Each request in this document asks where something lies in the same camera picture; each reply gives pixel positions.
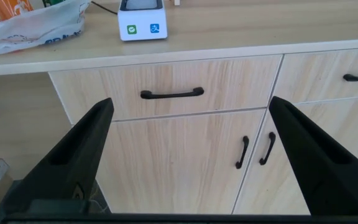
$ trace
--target plastic bag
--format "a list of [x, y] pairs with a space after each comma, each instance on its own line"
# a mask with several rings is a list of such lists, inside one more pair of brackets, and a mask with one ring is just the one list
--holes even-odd
[[90, 0], [66, 0], [0, 23], [0, 54], [66, 39], [83, 32]]

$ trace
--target drawer front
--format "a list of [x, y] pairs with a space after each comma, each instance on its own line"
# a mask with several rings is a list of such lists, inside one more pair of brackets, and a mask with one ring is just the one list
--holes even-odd
[[110, 209], [230, 214], [264, 112], [112, 123], [96, 176]]
[[[267, 106], [281, 55], [50, 73], [70, 121], [111, 97], [114, 120]], [[203, 94], [146, 100], [153, 95]]]
[[286, 55], [274, 94], [292, 103], [358, 97], [358, 50]]

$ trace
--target cabinet drawer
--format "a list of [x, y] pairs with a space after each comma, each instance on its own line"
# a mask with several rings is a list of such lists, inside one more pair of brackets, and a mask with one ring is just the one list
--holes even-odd
[[[358, 99], [295, 105], [358, 158]], [[269, 133], [276, 134], [270, 156]], [[260, 132], [249, 171], [239, 194], [235, 214], [309, 214], [270, 113]]]
[[[51, 72], [69, 119], [76, 123], [95, 103], [111, 97], [114, 120], [267, 106], [281, 55]], [[145, 100], [156, 95], [198, 96]]]
[[96, 176], [110, 209], [230, 214], [263, 113], [112, 123]]
[[358, 50], [291, 54], [284, 57], [275, 95], [292, 103], [358, 96]]

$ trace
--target drawer handle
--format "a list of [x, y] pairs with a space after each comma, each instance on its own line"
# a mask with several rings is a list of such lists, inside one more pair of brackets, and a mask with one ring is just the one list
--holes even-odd
[[266, 164], [267, 159], [268, 159], [269, 156], [270, 156], [270, 153], [271, 153], [271, 151], [272, 151], [272, 149], [273, 149], [274, 142], [276, 141], [276, 135], [275, 135], [273, 132], [271, 132], [271, 133], [268, 134], [268, 138], [270, 139], [270, 145], [269, 145], [269, 147], [268, 147], [268, 150], [267, 150], [267, 154], [266, 154], [265, 159], [264, 159], [264, 158], [260, 158], [260, 159], [259, 159], [259, 164], [260, 164], [261, 166], [263, 166], [263, 165]]
[[151, 91], [143, 90], [140, 93], [140, 97], [145, 100], [153, 100], [153, 99], [201, 96], [202, 94], [204, 94], [203, 87], [197, 87], [197, 88], [194, 88], [193, 91], [189, 92], [189, 93], [161, 94], [161, 95], [156, 95], [156, 94], [153, 94]]
[[248, 148], [248, 144], [249, 144], [248, 136], [244, 136], [242, 138], [242, 141], [244, 142], [244, 149], [242, 150], [242, 155], [241, 155], [240, 161], [236, 162], [237, 169], [241, 169], [242, 163], [244, 162], [244, 157], [246, 156], [246, 152], [247, 152], [247, 148]]
[[343, 79], [345, 79], [348, 82], [358, 82], [358, 77], [351, 75], [351, 74], [346, 74], [343, 76]]

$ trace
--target wooden countertop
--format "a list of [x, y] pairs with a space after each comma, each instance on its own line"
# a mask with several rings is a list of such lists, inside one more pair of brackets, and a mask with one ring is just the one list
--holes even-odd
[[[358, 0], [167, 2], [168, 39], [122, 42], [94, 5], [74, 39], [0, 55], [0, 75], [358, 48]], [[113, 10], [117, 4], [104, 4]]]

